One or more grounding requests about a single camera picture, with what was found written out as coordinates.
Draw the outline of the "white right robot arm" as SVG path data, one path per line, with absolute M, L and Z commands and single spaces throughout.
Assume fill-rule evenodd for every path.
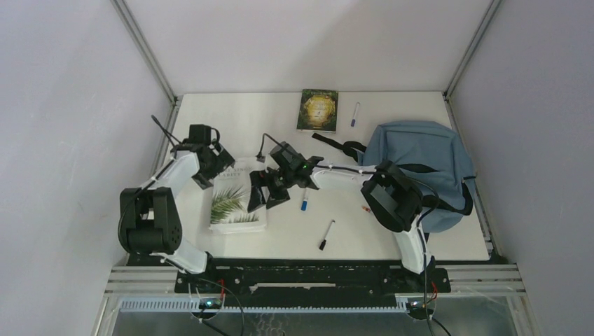
M 406 285 L 423 291 L 432 283 L 428 252 L 422 229 L 420 182 L 406 176 L 402 167 L 385 160 L 376 166 L 338 166 L 323 157 L 304 157 L 287 142 L 278 143 L 268 165 L 249 174 L 249 213 L 270 209 L 290 199 L 289 189 L 353 190 L 360 192 L 376 220 L 394 234 L 405 269 Z

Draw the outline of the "blue student backpack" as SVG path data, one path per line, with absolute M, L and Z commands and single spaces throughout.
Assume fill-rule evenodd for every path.
M 406 176 L 422 182 L 423 206 L 431 213 L 422 220 L 425 232 L 443 232 L 474 210 L 472 188 L 475 169 L 461 137 L 433 121 L 401 120 L 378 125 L 368 144 L 339 143 L 318 133 L 324 142 L 362 166 L 385 160 L 396 164 Z

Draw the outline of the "white palm leaf book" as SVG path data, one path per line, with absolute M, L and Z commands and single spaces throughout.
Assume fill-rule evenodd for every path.
M 262 232 L 267 228 L 265 209 L 248 211 L 251 196 L 249 174 L 264 164 L 255 157 L 239 158 L 214 179 L 209 229 L 220 235 Z

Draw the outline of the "white marker purple cap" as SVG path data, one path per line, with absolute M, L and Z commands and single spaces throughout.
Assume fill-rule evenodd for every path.
M 361 106 L 361 104 L 359 102 L 357 102 L 354 105 L 354 111 L 353 111 L 352 119 L 351 119 L 351 122 L 350 122 L 350 127 L 355 127 L 355 125 L 357 123 L 357 115 L 358 115 L 360 106 Z

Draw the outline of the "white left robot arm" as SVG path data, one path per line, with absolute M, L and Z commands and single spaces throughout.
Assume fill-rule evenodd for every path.
M 207 266 L 210 254 L 184 238 L 175 200 L 188 181 L 211 188 L 235 159 L 209 125 L 191 125 L 182 141 L 165 135 L 172 145 L 170 158 L 145 183 L 120 193 L 118 240 L 130 254 L 158 256 L 192 274 L 194 286 L 209 292 L 217 287 L 219 273 Z

